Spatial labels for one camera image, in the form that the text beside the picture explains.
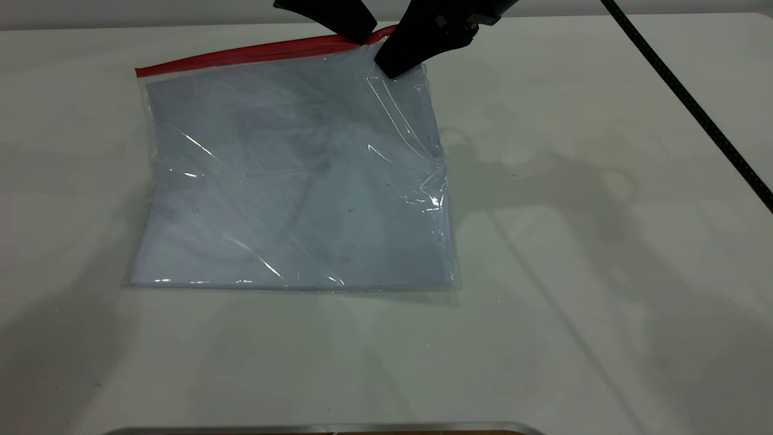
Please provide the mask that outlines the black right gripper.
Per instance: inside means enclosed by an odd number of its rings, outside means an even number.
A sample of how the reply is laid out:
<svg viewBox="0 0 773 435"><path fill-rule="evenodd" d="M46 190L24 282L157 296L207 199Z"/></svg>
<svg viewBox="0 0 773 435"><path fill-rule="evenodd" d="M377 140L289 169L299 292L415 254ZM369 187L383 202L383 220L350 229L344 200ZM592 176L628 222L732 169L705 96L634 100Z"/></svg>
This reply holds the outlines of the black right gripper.
<svg viewBox="0 0 773 435"><path fill-rule="evenodd" d="M492 27L518 1L411 1L403 18L376 53L375 62L396 78L440 53L471 44L478 25ZM362 1L274 1L357 44L364 44L377 22Z"/></svg>

